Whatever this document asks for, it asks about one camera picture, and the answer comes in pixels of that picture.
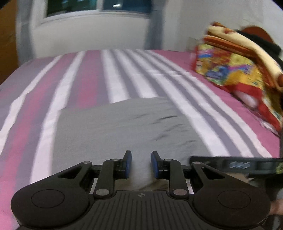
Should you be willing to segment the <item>person's right hand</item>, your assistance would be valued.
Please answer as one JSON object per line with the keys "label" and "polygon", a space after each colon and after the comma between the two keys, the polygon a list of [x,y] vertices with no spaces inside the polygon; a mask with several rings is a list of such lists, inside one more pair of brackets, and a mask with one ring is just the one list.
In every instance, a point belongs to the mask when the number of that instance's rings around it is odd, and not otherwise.
{"label": "person's right hand", "polygon": [[283,199],[271,201],[270,215],[283,215]]}

